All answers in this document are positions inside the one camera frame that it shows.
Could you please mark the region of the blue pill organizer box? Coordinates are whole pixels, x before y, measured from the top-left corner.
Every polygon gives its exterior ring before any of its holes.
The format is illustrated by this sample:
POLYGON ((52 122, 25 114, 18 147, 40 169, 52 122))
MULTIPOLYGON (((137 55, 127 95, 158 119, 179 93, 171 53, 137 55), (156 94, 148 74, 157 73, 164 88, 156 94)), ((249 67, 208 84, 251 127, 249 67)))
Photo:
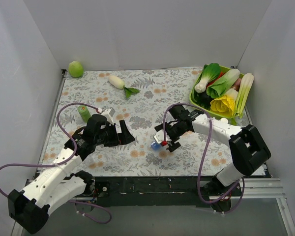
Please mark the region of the blue pill organizer box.
POLYGON ((162 145, 157 142, 152 142, 150 146, 151 146, 152 150, 154 150, 154 151, 157 151, 160 148, 162 148, 162 145))

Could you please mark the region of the green pill bottle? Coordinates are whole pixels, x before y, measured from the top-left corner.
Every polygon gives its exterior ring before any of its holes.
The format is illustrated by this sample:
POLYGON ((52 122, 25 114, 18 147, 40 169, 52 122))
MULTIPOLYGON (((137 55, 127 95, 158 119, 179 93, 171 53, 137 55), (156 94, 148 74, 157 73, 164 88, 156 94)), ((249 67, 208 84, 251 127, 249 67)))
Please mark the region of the green pill bottle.
POLYGON ((90 112, 85 105, 80 105, 77 109, 79 115, 81 116, 82 120, 87 123, 87 121, 90 119, 91 115, 90 112))

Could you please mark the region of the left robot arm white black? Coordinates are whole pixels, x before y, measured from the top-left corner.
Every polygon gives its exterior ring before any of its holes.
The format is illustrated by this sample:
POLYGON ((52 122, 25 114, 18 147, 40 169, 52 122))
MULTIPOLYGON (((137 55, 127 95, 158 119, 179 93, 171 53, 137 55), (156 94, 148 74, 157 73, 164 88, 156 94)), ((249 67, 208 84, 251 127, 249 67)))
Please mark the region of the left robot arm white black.
POLYGON ((79 166, 97 146, 116 147, 127 145, 135 138, 129 132, 125 121, 119 122, 121 132, 103 115, 95 114, 86 126, 78 129, 60 151, 54 164, 22 190, 12 190, 7 197, 9 216, 30 234, 40 231, 49 216, 71 198, 91 196, 95 190, 94 177, 80 171, 63 179, 79 166))

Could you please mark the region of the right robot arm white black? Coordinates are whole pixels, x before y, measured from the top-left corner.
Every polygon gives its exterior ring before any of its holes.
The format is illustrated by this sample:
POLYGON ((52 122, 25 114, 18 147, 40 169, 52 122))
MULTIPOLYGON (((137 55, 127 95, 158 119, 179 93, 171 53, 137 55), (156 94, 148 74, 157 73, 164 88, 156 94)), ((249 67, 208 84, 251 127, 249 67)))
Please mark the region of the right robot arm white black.
POLYGON ((207 134, 225 144, 231 152, 232 161, 214 175, 200 190, 210 194, 224 195, 232 185, 242 178, 251 176, 271 157, 258 129, 249 124, 245 127, 228 124, 226 121, 211 118, 205 110, 196 107, 193 111, 185 108, 184 103, 171 105, 165 113, 174 121, 163 121, 154 129, 155 143, 166 146, 169 152, 180 147, 179 138, 188 131, 207 134))

